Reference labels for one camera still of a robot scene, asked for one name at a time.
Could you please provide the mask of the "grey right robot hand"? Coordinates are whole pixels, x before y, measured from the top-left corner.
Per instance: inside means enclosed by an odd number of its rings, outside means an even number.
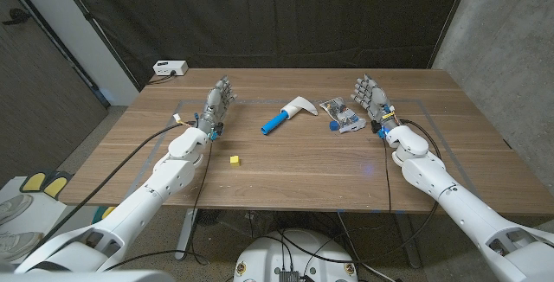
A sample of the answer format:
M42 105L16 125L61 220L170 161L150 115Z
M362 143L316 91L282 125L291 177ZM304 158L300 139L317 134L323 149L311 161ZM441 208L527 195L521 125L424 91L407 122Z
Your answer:
M385 135L400 125L385 91L369 75L357 78L351 98L367 111L373 133Z

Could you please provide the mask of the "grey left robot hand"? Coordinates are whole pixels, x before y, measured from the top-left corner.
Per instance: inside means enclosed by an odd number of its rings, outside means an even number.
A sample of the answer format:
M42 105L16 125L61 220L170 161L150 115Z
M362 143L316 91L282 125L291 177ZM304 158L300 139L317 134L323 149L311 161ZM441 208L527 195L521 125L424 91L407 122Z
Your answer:
M197 128L208 135L212 133L218 125L223 123L227 110L236 97L229 77L224 75L209 91L203 111L199 116Z

